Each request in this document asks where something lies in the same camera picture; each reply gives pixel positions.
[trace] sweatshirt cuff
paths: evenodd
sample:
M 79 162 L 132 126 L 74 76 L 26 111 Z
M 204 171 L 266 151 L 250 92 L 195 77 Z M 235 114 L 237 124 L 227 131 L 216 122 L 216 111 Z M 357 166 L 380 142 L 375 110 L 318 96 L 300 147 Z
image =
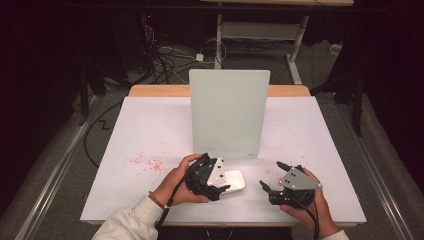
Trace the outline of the sweatshirt cuff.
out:
M 131 212 L 141 222 L 154 225 L 156 220 L 162 215 L 163 209 L 148 196 L 144 196 Z
M 336 232 L 335 234 L 330 235 L 328 237 L 321 238 L 321 240 L 346 240 L 346 239 L 349 239 L 349 238 L 347 237 L 344 230 L 340 230 Z

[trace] hand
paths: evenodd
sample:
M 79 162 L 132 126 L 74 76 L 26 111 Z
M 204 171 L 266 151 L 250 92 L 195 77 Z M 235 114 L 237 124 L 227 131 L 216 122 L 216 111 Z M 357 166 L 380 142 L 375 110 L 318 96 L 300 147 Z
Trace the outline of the hand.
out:
M 163 179 L 159 187 L 153 192 L 153 195 L 162 205 L 165 206 L 168 203 L 172 191 L 174 191 L 175 186 L 186 173 L 189 167 L 189 163 L 201 157 L 202 154 L 193 154 L 184 157 L 180 165 L 177 168 L 172 169 L 171 172 L 169 172 L 168 175 Z M 172 205 L 175 206 L 185 202 L 206 203 L 208 201 L 209 199 L 207 197 L 196 195 L 190 192 L 187 188 L 187 185 L 182 183 L 174 196 L 174 202 Z
M 308 175 L 312 179 L 319 182 L 319 180 L 317 179 L 317 177 L 315 177 L 314 174 L 312 174 L 306 168 L 304 168 L 303 170 L 306 175 Z M 324 194 L 321 188 L 315 189 L 315 204 L 318 210 L 318 219 L 319 219 L 319 228 L 320 228 L 319 237 L 324 238 L 339 232 L 340 229 L 334 224 L 333 219 L 331 218 L 330 208 L 328 207 L 327 200 L 325 200 Z M 314 221 L 305 210 L 296 209 L 289 205 L 281 205 L 280 209 L 286 212 L 287 214 L 289 214 L 290 216 L 300 220 L 306 226 L 306 228 L 308 228 L 312 232 L 314 231 L 314 228 L 315 228 Z M 314 203 L 311 203 L 308 206 L 308 209 L 315 216 L 316 211 L 315 211 Z

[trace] bracelet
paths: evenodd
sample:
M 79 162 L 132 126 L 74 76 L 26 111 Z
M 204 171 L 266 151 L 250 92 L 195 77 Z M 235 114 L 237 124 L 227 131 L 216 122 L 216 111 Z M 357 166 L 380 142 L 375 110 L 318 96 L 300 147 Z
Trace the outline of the bracelet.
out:
M 152 201 L 153 202 L 155 202 L 159 207 L 161 207 L 162 209 L 164 209 L 165 208 L 165 206 L 163 206 L 163 204 L 162 203 L 160 203 L 157 199 L 156 199 L 156 197 L 155 197 L 155 195 L 153 195 L 153 192 L 152 191 L 149 191 L 149 198 L 150 199 L 152 199 Z

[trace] table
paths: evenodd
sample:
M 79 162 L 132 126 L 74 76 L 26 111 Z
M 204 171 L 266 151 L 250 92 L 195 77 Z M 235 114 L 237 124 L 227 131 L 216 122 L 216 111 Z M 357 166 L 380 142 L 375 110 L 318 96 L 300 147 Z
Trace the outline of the table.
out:
M 326 6 L 340 7 L 352 6 L 353 0 L 203 0 L 206 2 L 216 2 L 220 5 L 225 3 L 244 4 L 274 4 L 274 5 L 302 5 L 302 6 Z M 296 57 L 302 43 L 303 34 L 309 16 L 303 16 L 300 24 L 274 24 L 274 23 L 254 23 L 254 22 L 225 22 L 222 14 L 218 14 L 217 34 L 216 34 L 216 57 L 215 69 L 222 67 L 222 38 L 248 38 L 248 39 L 273 39 L 273 40 L 294 40 L 291 54 L 286 55 L 287 64 L 294 84 L 302 84 L 299 71 L 296 66 Z
M 184 96 L 174 92 L 174 97 L 164 97 L 176 89 L 185 89 Z M 147 191 L 156 188 L 182 157 L 192 153 L 188 89 L 133 87 L 122 105 L 82 221 L 98 224 L 116 209 L 134 206 Z M 288 97 L 275 97 L 285 96 L 284 89 L 291 89 Z M 279 187 L 278 180 L 285 172 L 276 166 L 276 161 L 302 164 L 320 178 L 337 224 L 366 222 L 316 99 L 308 96 L 303 86 L 270 86 L 269 93 L 275 95 L 267 101 L 259 158 L 225 159 L 226 171 L 243 173 L 245 189 L 221 195 L 221 200 L 208 204 L 172 207 L 164 226 L 298 224 L 268 202 L 268 195 L 259 184 L 263 180 L 273 189 Z

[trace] white sleeve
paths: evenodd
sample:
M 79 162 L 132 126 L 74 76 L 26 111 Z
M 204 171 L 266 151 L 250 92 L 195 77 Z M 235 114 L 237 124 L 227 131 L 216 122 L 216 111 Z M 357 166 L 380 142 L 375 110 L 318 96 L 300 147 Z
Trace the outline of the white sleeve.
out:
M 333 235 L 322 238 L 321 240 L 349 240 L 349 238 L 343 230 L 340 230 Z
M 145 196 L 134 208 L 122 208 L 114 212 L 93 239 L 157 239 L 158 231 L 154 225 L 162 213 L 163 209 Z

